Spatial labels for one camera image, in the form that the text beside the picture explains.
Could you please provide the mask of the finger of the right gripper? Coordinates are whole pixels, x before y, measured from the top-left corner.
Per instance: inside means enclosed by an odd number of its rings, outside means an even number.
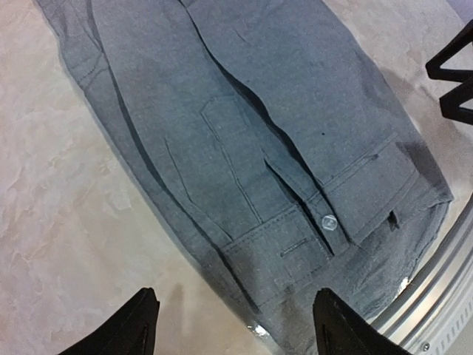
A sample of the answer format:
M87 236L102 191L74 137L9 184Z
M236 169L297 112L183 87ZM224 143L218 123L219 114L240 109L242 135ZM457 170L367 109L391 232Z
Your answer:
M466 81L472 77L472 70L442 68L449 59L452 59L471 43L472 21L469 21L439 53L426 63L428 77L433 80L441 81Z
M472 78L447 92L440 98L442 116L452 121L472 125L472 109L462 104L472 99Z

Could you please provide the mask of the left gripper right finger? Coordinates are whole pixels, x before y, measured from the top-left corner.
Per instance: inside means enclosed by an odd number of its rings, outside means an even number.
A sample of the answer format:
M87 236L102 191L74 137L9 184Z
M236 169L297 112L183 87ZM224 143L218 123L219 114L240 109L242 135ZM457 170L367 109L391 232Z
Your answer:
M378 333L329 288L317 292L313 319L320 355L409 355Z

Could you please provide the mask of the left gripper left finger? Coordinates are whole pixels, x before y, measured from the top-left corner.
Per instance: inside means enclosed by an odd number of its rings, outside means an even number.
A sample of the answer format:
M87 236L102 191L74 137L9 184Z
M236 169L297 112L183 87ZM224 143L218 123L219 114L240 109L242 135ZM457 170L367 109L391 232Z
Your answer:
M159 310L154 289L142 288L104 324L60 355L153 355Z

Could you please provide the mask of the grey blue button shirt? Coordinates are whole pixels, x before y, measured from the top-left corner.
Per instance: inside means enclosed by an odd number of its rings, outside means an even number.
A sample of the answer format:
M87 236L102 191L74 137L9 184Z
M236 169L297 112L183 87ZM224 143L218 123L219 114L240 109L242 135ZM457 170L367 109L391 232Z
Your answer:
M71 76L204 278L286 354L331 288L397 296L452 200L322 1L40 1Z

